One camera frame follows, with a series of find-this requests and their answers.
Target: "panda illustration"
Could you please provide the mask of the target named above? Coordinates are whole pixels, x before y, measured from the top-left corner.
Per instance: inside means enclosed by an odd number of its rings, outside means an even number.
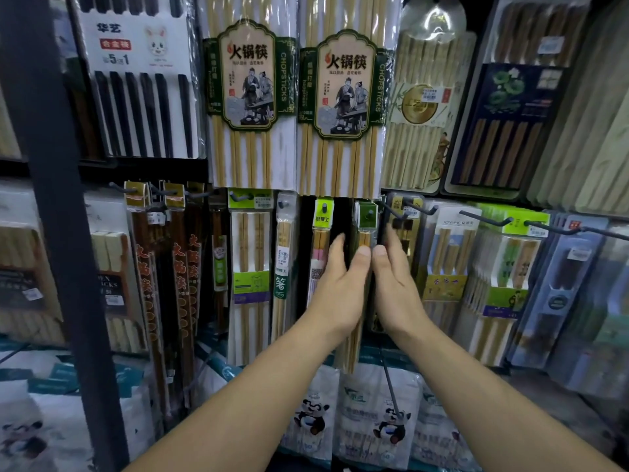
[[[395,409],[387,408],[382,416],[384,421],[380,423],[377,429],[373,430],[373,435],[378,439],[381,439],[383,435],[391,437],[391,444],[395,445],[406,435],[406,422],[411,419],[411,413],[404,411],[399,412],[398,418],[395,413]]]
[[[22,453],[26,459],[36,459],[48,446],[37,434],[42,428],[42,421],[32,424],[4,424],[3,441],[0,452],[6,457]]]
[[[323,415],[330,408],[328,404],[325,406],[318,402],[311,402],[308,399],[304,399],[301,403],[301,411],[293,419],[295,423],[301,427],[304,426],[310,428],[310,433],[316,436],[323,429],[325,429],[325,421]]]

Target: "red tag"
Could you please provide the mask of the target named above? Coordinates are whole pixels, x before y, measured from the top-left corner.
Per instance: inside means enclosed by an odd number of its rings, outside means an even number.
[[[101,48],[103,49],[122,49],[131,51],[131,41],[128,39],[111,39],[101,38]]]
[[[444,89],[444,96],[442,97],[441,102],[445,103],[445,102],[450,102],[450,95],[452,94],[452,89],[450,89],[449,87]]]

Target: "hand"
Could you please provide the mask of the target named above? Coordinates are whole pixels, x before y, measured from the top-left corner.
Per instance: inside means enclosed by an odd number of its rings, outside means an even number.
[[[343,242],[345,236],[334,239],[328,254],[328,264],[304,316],[316,321],[332,334],[334,346],[347,338],[362,315],[365,282],[371,264],[371,249],[360,246],[345,268]]]
[[[406,254],[390,224],[386,243],[387,247],[378,245],[373,249],[375,307],[382,326],[393,341],[397,341],[400,336],[432,323],[421,306]]]

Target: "black metal pole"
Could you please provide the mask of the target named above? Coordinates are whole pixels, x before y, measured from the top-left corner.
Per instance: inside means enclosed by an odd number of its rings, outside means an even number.
[[[0,0],[0,82],[28,156],[94,460],[118,472],[129,452],[48,0]]]

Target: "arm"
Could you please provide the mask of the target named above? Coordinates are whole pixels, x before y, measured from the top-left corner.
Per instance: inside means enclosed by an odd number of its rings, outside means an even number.
[[[620,471],[430,321],[397,235],[388,228],[388,250],[373,250],[380,320],[421,371],[483,470]]]
[[[360,247],[346,270],[337,237],[299,321],[126,472],[263,471],[316,370],[360,318],[370,256]]]

